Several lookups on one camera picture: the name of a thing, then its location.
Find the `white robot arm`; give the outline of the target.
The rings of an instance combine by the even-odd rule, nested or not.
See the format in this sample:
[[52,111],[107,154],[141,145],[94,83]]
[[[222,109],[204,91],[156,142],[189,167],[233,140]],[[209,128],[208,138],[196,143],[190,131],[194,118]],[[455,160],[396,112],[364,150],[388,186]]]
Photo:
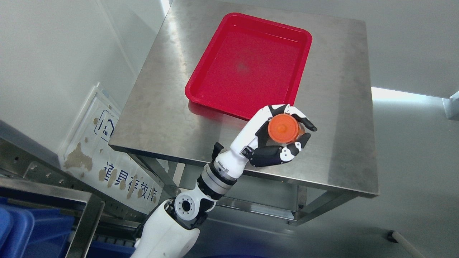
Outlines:
[[159,204],[143,225],[133,258],[182,258],[193,247],[200,225],[242,175],[246,162],[212,161],[192,190]]

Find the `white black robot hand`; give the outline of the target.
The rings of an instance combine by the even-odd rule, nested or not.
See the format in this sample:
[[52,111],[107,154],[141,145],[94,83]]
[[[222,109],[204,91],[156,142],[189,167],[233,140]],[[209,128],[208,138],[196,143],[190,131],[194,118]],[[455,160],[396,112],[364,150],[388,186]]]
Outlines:
[[257,111],[236,136],[228,150],[218,154],[209,167],[222,180],[237,180],[247,163],[253,167],[267,167],[289,163],[304,148],[311,134],[305,132],[292,143],[267,145],[270,138],[268,124],[276,116],[290,115],[294,125],[302,124],[310,131],[317,131],[315,125],[298,108],[289,104],[267,105]]

